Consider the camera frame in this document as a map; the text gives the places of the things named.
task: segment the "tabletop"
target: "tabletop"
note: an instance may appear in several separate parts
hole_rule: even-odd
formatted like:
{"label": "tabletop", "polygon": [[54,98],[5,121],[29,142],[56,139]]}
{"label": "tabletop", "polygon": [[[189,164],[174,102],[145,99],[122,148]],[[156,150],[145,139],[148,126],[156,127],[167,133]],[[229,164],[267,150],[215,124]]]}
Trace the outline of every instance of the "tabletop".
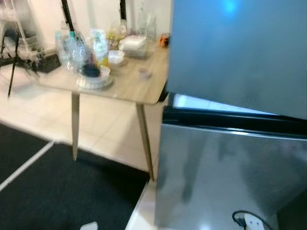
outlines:
{"label": "tabletop", "polygon": [[[168,72],[168,49],[156,47],[146,59],[126,57],[125,63],[111,68],[110,76],[114,83],[101,89],[84,89],[77,85],[79,73],[73,73],[60,67],[48,74],[39,74],[33,78],[38,85],[74,93],[86,93],[101,97],[136,102],[139,104],[155,104],[165,86]],[[151,73],[148,79],[142,79],[139,69],[147,69]]]}

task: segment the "wooden table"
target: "wooden table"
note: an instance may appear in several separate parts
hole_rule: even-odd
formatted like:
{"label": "wooden table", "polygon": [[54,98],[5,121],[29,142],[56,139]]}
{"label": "wooden table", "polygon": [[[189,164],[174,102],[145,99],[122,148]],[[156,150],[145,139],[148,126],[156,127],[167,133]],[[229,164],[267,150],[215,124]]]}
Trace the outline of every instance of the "wooden table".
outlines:
{"label": "wooden table", "polygon": [[[76,82],[80,75],[68,71],[64,67],[60,67],[49,74],[39,74],[39,77],[33,74],[31,76],[33,76],[34,81],[38,85],[71,92],[72,155],[74,160],[78,156],[81,93],[134,102],[140,123],[149,175],[154,180],[144,105],[154,105],[159,100],[167,79],[168,50],[157,47],[150,53],[147,59],[125,58],[124,62],[121,67],[111,70],[110,75],[115,81],[111,87],[106,89],[84,89],[78,87]],[[142,68],[148,69],[151,72],[149,79],[145,80],[139,77],[139,69]]]}

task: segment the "table leg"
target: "table leg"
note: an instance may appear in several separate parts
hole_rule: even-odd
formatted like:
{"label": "table leg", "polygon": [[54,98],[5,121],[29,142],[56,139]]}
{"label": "table leg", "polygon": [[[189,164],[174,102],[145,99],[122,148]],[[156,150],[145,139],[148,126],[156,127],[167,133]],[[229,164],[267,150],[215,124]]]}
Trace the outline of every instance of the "table leg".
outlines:
{"label": "table leg", "polygon": [[79,140],[80,94],[71,93],[72,158],[77,160]]}
{"label": "table leg", "polygon": [[136,110],[138,113],[138,119],[140,123],[140,129],[141,129],[141,136],[143,141],[143,147],[145,151],[148,171],[150,178],[154,181],[154,169],[153,169],[153,162],[152,162],[152,154],[150,151],[150,144],[149,144],[149,135],[148,135],[148,128],[146,124],[146,116],[144,111],[144,105],[143,104],[136,104]]}

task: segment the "stainless steel refrigerator door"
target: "stainless steel refrigerator door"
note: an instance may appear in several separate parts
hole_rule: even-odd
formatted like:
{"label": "stainless steel refrigerator door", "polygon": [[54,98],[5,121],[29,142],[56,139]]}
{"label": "stainless steel refrigerator door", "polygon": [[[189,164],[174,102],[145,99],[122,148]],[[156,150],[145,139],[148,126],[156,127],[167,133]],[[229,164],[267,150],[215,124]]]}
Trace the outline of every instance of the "stainless steel refrigerator door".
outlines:
{"label": "stainless steel refrigerator door", "polygon": [[237,210],[270,220],[307,188],[306,153],[305,140],[163,124],[155,222],[238,230]]}
{"label": "stainless steel refrigerator door", "polygon": [[307,119],[306,0],[176,0],[167,89]]}

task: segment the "power cord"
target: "power cord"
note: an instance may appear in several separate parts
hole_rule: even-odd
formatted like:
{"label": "power cord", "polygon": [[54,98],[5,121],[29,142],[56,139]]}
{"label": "power cord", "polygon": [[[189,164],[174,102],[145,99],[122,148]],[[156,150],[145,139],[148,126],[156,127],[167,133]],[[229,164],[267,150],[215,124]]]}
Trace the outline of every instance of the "power cord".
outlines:
{"label": "power cord", "polygon": [[267,222],[265,222],[265,220],[263,218],[261,218],[260,216],[252,213],[252,212],[249,212],[249,211],[244,211],[244,210],[239,210],[239,211],[236,211],[232,214],[232,220],[237,223],[239,226],[243,227],[244,229],[246,229],[246,222],[245,222],[245,219],[244,218],[236,218],[236,215],[237,214],[250,214],[256,218],[258,218],[259,220],[261,220],[263,222],[264,225],[266,225],[269,230],[274,230]]}

